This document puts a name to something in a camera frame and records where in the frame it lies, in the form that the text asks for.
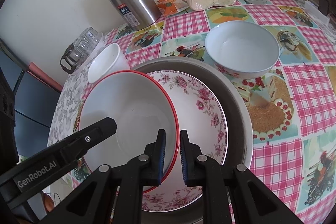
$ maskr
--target stainless steel basin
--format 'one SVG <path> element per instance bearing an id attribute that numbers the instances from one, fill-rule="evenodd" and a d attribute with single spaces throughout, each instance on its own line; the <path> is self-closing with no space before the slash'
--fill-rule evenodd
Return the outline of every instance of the stainless steel basin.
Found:
<path id="1" fill-rule="evenodd" d="M 206 84 L 216 95 L 224 110 L 228 128 L 228 148 L 224 165 L 251 165 L 253 134 L 245 103 L 233 84 L 215 68 L 195 59 L 164 57 L 147 61 L 133 68 L 144 73 L 177 70 L 190 74 Z M 203 219 L 203 199 L 172 212 L 142 211 L 144 224 L 191 224 Z"/>

